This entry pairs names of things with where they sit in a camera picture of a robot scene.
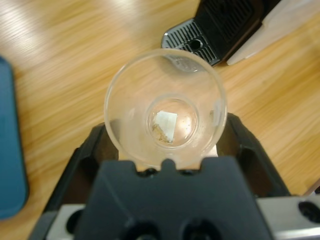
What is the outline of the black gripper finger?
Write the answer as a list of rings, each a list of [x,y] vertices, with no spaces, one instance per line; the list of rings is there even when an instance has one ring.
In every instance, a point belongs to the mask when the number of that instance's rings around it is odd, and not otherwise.
[[[118,159],[119,151],[105,125],[101,123],[93,127],[84,142],[74,150],[43,212],[57,211],[66,204],[84,204],[100,164]]]
[[[218,156],[236,158],[257,198],[291,195],[259,140],[235,114],[227,114],[226,125],[216,148]]]

